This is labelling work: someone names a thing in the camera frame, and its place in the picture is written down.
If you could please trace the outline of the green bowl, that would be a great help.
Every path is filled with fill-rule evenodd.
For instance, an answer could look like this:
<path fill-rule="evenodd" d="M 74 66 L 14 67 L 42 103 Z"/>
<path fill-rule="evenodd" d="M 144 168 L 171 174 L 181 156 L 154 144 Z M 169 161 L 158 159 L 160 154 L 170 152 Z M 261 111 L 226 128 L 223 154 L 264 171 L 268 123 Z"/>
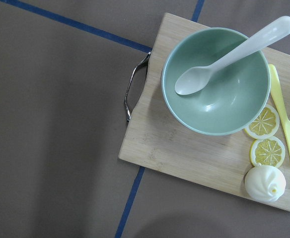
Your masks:
<path fill-rule="evenodd" d="M 244 129 L 264 108 L 270 93 L 268 63 L 256 52 L 219 71 L 202 90 L 178 95 L 174 85 L 194 66 L 210 65 L 246 40 L 227 28 L 189 35 L 169 54 L 161 74 L 162 93 L 173 116 L 187 128 L 207 135 Z"/>

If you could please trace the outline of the upper lemon slice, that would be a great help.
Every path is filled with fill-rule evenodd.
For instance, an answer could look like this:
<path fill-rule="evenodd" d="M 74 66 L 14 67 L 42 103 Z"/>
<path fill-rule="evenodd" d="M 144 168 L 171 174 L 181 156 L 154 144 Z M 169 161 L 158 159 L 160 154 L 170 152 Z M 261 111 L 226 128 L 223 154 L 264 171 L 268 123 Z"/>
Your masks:
<path fill-rule="evenodd" d="M 280 117 L 277 110 L 267 104 L 244 131 L 254 139 L 267 139 L 275 135 L 279 126 Z"/>

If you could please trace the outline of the wooden cutting board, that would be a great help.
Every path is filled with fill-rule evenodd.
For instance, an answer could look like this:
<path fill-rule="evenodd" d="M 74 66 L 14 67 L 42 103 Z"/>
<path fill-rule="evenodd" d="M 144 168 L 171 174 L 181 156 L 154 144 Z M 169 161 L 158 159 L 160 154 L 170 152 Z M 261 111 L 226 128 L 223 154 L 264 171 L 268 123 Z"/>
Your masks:
<path fill-rule="evenodd" d="M 253 200 L 244 188 L 244 176 L 251 168 L 252 139 L 243 131 L 227 136 L 198 134 L 181 125 L 164 102 L 160 77 L 172 48 L 180 40 L 207 26 L 165 13 L 153 46 L 145 86 L 118 158 L 171 176 Z M 287 115 L 290 119 L 290 55 L 263 50 L 277 68 Z M 284 195 L 267 203 L 290 211 L 290 159 L 287 151 L 280 167 L 287 180 Z"/>

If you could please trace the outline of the yellow plastic knife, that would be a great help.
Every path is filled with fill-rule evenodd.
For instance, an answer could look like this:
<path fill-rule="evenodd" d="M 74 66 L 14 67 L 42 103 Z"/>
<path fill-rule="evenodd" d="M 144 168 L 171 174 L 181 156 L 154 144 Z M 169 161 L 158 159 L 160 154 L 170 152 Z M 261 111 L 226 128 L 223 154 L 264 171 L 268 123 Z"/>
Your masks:
<path fill-rule="evenodd" d="M 275 104 L 276 110 L 280 117 L 280 122 L 287 141 L 288 151 L 290 155 L 290 120 L 288 118 L 284 98 L 282 94 L 281 84 L 276 67 L 273 64 L 268 64 L 271 78 L 271 97 Z"/>

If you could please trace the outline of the lower lemon slice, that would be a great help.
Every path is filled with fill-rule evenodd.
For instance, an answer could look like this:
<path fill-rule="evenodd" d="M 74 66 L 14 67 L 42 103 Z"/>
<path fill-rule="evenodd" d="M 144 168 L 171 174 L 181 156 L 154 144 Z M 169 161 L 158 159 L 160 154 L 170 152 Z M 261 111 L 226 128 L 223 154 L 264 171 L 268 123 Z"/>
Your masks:
<path fill-rule="evenodd" d="M 285 159 L 286 149 L 275 136 L 266 139 L 255 139 L 250 147 L 249 158 L 254 167 L 268 165 L 279 168 Z"/>

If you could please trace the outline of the lemon slice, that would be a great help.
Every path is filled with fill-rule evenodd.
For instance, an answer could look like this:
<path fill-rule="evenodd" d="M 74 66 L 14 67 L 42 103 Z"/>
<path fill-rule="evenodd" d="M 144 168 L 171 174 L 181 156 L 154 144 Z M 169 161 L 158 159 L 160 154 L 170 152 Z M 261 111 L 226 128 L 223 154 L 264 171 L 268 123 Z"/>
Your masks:
<path fill-rule="evenodd" d="M 268 165 L 279 168 L 285 159 L 286 149 L 275 136 L 266 139 L 255 139 L 250 147 L 249 158 L 254 167 Z"/>
<path fill-rule="evenodd" d="M 275 135 L 279 126 L 280 117 L 277 110 L 267 104 L 244 131 L 254 139 L 267 139 Z"/>

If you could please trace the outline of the white steamed bun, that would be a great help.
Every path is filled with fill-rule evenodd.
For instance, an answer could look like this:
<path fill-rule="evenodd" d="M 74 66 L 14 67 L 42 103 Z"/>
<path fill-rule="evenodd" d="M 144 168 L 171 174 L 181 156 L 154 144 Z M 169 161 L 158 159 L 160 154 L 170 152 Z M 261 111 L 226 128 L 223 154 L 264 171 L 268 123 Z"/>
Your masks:
<path fill-rule="evenodd" d="M 254 200 L 270 203 L 277 201 L 284 194 L 286 179 L 276 167 L 261 165 L 248 171 L 244 185 Z"/>

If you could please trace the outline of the white plastic spoon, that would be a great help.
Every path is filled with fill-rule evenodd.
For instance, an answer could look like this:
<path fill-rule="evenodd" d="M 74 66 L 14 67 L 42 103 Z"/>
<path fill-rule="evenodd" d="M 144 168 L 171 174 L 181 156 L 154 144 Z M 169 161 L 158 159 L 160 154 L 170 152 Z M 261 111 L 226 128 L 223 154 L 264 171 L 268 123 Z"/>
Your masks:
<path fill-rule="evenodd" d="M 208 66 L 195 66 L 185 71 L 174 89 L 179 95 L 202 90 L 219 70 L 281 40 L 290 34 L 290 16 L 282 16 L 245 40 L 232 51 Z"/>

